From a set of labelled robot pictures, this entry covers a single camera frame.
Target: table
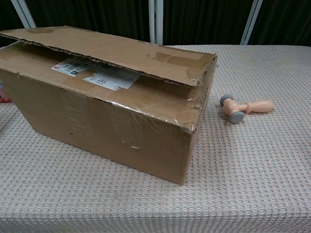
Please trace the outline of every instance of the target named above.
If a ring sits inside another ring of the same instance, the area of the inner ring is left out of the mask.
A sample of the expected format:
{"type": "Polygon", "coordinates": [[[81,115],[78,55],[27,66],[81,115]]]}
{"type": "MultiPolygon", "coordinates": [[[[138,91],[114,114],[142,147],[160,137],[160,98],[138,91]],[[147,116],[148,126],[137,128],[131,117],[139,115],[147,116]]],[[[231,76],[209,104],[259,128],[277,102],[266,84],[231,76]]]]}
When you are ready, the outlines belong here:
{"type": "Polygon", "coordinates": [[[36,133],[0,104],[0,232],[311,231],[311,48],[195,45],[217,52],[183,186],[36,133]],[[219,106],[271,99],[230,124],[219,106]]]}

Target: open cardboard box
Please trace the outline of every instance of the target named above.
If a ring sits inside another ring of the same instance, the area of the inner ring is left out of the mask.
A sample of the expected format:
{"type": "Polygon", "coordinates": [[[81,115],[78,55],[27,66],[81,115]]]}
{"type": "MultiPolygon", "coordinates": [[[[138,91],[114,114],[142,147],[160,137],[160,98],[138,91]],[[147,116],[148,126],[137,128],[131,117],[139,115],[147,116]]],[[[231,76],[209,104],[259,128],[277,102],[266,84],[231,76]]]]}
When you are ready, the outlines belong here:
{"type": "Polygon", "coordinates": [[[39,133],[182,184],[214,54],[72,27],[0,32],[4,88],[39,133]]]}

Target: white label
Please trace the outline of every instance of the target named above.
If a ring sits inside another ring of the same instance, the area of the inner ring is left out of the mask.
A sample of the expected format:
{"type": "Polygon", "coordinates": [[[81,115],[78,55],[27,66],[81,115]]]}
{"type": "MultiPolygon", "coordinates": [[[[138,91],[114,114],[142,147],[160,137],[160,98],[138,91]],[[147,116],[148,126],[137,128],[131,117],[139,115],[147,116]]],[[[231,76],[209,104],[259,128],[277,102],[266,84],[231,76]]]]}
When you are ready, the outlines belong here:
{"type": "Polygon", "coordinates": [[[93,76],[83,80],[114,91],[119,90],[120,87],[128,89],[140,76],[136,72],[102,63],[99,63],[94,70],[97,72],[93,76]]]}
{"type": "Polygon", "coordinates": [[[70,57],[53,66],[51,69],[75,77],[78,73],[86,70],[93,63],[95,62],[84,57],[70,57]]]}

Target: torn cardboard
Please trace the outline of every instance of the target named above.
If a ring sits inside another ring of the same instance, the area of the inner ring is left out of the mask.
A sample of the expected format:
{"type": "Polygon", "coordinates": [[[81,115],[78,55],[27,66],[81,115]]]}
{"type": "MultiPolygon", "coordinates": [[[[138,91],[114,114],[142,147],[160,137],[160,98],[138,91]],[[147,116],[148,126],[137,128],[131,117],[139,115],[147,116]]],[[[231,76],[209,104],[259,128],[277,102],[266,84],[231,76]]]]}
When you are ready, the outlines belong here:
{"type": "Polygon", "coordinates": [[[215,55],[70,27],[0,35],[26,42],[0,50],[0,74],[37,132],[183,183],[206,109],[215,55]],[[96,61],[95,67],[118,67],[122,75],[94,67],[78,68],[74,75],[52,69],[76,59],[73,54],[96,61]],[[129,84],[122,80],[130,77],[124,70],[139,74],[129,84]],[[116,86],[99,85],[104,81],[116,86]]]}

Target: toy hammer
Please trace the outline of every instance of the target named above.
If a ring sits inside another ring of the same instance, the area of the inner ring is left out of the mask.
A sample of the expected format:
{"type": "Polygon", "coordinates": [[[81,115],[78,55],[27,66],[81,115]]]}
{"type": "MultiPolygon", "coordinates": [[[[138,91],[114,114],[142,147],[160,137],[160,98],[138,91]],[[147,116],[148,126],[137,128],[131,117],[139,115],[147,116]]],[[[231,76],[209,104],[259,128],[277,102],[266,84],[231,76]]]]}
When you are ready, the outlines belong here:
{"type": "Polygon", "coordinates": [[[247,101],[244,104],[238,104],[233,100],[233,96],[230,94],[222,96],[219,102],[220,105],[224,107],[224,113],[229,116],[229,121],[234,124],[240,123],[243,120],[243,112],[265,113],[269,112],[274,107],[274,104],[270,100],[247,101]]]}

